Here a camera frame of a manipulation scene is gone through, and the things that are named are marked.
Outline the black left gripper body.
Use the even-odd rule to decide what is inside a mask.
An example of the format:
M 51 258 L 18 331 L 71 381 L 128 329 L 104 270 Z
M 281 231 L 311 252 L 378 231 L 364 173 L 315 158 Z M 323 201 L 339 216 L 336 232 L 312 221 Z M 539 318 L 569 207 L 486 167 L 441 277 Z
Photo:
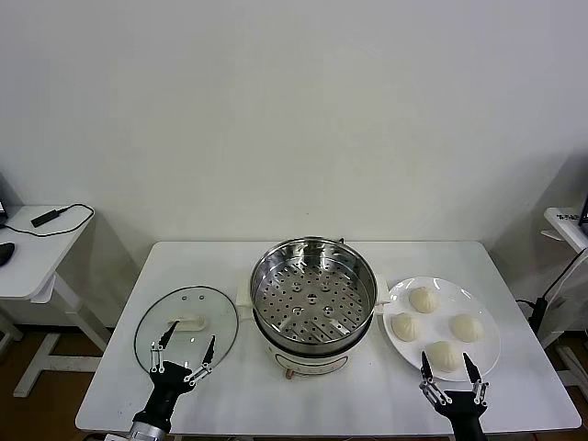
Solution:
M 184 378 L 192 373 L 189 368 L 170 361 L 164 361 L 163 368 L 163 373 L 156 371 L 150 374 L 153 391 L 145 407 L 134 415 L 133 422 L 170 431 L 171 417 L 178 398 L 191 392 L 195 387 L 184 381 Z

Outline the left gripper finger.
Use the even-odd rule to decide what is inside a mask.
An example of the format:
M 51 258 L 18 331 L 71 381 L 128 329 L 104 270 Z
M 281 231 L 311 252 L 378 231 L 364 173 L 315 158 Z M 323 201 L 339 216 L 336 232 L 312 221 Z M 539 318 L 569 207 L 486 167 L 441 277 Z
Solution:
M 175 331 L 179 321 L 172 322 L 171 326 L 167 331 L 163 333 L 158 341 L 152 341 L 151 343 L 151 373 L 164 373 L 164 350 L 166 349 L 171 337 Z
M 202 359 L 200 366 L 193 371 L 192 373 L 188 374 L 184 378 L 184 382 L 188 384 L 197 384 L 199 381 L 204 379 L 212 370 L 212 359 L 214 357 L 214 349 L 216 344 L 216 336 L 212 335 L 207 351 Z

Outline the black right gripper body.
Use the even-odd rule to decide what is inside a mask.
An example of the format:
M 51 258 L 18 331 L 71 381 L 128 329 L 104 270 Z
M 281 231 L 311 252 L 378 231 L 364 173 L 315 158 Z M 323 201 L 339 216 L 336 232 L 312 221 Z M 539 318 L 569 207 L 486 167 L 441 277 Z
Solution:
M 437 404 L 435 410 L 449 420 L 456 441 L 486 440 L 480 422 L 481 416 L 486 411 L 485 406 L 453 401 L 451 404 Z

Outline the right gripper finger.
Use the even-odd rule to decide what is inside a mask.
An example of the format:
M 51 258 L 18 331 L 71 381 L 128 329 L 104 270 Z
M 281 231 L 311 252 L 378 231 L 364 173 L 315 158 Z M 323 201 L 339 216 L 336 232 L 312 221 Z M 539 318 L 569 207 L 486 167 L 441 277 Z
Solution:
M 474 403 L 482 405 L 484 407 L 487 406 L 487 402 L 485 400 L 486 391 L 489 387 L 488 382 L 484 382 L 481 378 L 481 374 L 479 372 L 478 367 L 473 363 L 467 353 L 463 353 L 463 358 L 465 362 L 465 368 L 469 377 L 469 381 L 472 384 L 472 393 L 474 394 Z
M 419 384 L 419 389 L 425 396 L 425 398 L 432 405 L 449 405 L 452 403 L 452 399 L 442 390 L 440 390 L 435 381 L 432 373 L 431 366 L 429 364 L 425 351 L 421 352 L 421 368 L 420 372 L 422 375 L 422 381 Z

